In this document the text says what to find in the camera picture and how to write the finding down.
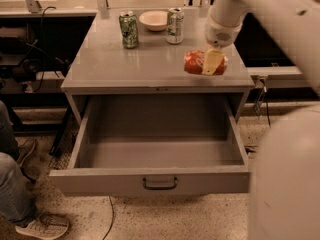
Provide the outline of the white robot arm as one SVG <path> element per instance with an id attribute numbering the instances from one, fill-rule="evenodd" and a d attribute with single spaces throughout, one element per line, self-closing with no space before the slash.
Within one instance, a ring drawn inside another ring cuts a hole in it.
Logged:
<path id="1" fill-rule="evenodd" d="M 315 0 L 215 0 L 207 41 L 240 28 L 252 13 L 291 60 L 267 67 L 271 88 L 320 89 L 319 4 Z M 250 177 L 248 240 L 320 240 L 320 105 L 275 122 L 259 144 Z"/>

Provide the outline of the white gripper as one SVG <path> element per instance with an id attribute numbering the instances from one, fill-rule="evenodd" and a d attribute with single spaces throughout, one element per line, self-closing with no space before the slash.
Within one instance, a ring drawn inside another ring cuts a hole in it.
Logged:
<path id="1" fill-rule="evenodd" d="M 205 25 L 205 38 L 208 44 L 224 48 L 234 43 L 240 30 L 242 21 L 232 24 L 219 23 L 209 16 Z M 208 76 L 222 75 L 225 71 L 225 54 L 220 49 L 209 49 L 205 52 L 203 74 Z"/>

